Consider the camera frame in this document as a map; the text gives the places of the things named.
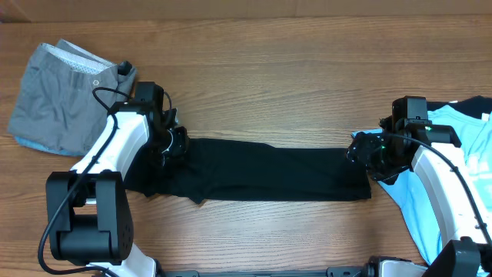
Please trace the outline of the black t-shirt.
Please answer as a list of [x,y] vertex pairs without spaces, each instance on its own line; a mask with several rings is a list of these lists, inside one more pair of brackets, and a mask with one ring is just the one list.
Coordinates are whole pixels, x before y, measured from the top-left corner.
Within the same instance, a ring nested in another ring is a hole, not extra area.
[[147,197],[176,195],[199,204],[228,201],[357,201],[371,197],[364,166],[345,149],[283,149],[193,138],[177,159],[138,152],[124,187]]

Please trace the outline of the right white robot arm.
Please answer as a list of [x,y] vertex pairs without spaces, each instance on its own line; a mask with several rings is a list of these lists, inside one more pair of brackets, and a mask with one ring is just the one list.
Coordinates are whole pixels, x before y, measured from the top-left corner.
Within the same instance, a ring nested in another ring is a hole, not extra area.
[[365,276],[476,276],[491,273],[490,220],[468,184],[460,140],[449,125],[402,120],[381,133],[359,132],[347,158],[365,166],[374,181],[393,181],[410,169],[430,200],[444,245],[428,266],[402,259],[375,258]]

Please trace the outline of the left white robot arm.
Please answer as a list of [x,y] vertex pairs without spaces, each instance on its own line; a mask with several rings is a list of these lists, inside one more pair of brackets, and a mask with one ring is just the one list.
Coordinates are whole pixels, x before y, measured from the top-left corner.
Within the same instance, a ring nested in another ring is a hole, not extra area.
[[38,247],[57,260],[75,265],[74,273],[104,276],[160,276],[156,259],[134,242],[126,189],[185,153],[186,130],[177,125],[176,109],[163,110],[155,100],[116,102],[108,108],[104,131],[88,154],[67,172],[46,181],[48,224]]

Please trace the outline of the light blue t-shirt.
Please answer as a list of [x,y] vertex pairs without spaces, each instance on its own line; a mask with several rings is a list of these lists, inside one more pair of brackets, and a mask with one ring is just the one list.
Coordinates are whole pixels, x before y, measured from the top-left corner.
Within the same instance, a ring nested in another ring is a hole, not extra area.
[[[474,188],[487,209],[491,209],[491,123],[488,112],[472,115],[446,104],[430,108],[427,119],[449,125],[457,133]],[[400,206],[408,230],[427,262],[432,262],[443,248],[442,239],[424,184],[415,173],[406,170],[393,185],[380,185]]]

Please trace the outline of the black garment under blue shirt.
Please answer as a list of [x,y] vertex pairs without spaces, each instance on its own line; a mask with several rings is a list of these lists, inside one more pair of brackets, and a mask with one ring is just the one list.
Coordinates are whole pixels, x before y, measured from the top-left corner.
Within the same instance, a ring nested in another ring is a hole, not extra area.
[[474,96],[458,102],[428,102],[427,110],[436,111],[439,108],[449,105],[456,111],[473,118],[482,119],[483,114],[490,114],[492,99],[481,95]]

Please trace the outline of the grey folded shorts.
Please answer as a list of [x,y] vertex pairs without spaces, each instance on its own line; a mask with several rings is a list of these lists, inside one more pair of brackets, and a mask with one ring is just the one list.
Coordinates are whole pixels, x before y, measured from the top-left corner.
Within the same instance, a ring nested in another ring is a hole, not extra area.
[[84,155],[106,125],[104,105],[129,95],[138,71],[64,39],[41,43],[28,60],[8,133]]

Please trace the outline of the light blue cloth under shorts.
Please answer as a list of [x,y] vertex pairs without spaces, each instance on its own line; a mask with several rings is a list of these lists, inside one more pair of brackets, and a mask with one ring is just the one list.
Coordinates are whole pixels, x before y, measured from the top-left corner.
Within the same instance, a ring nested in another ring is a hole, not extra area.
[[14,139],[20,146],[34,149],[34,150],[37,150],[40,152],[47,152],[47,153],[51,153],[51,154],[55,154],[55,155],[63,155],[63,156],[83,156],[84,155],[84,153],[80,153],[80,152],[70,152],[70,151],[66,151],[66,150],[50,149],[45,145],[30,141],[26,138],[22,138],[22,137],[18,137],[18,136],[15,136]]

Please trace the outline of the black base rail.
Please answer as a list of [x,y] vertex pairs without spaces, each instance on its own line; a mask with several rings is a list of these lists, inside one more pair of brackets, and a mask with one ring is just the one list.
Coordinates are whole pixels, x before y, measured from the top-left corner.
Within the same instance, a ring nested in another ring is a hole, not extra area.
[[164,272],[158,270],[157,277],[377,277],[384,276],[375,266],[366,265],[329,267],[325,270],[314,271],[259,271],[259,272]]

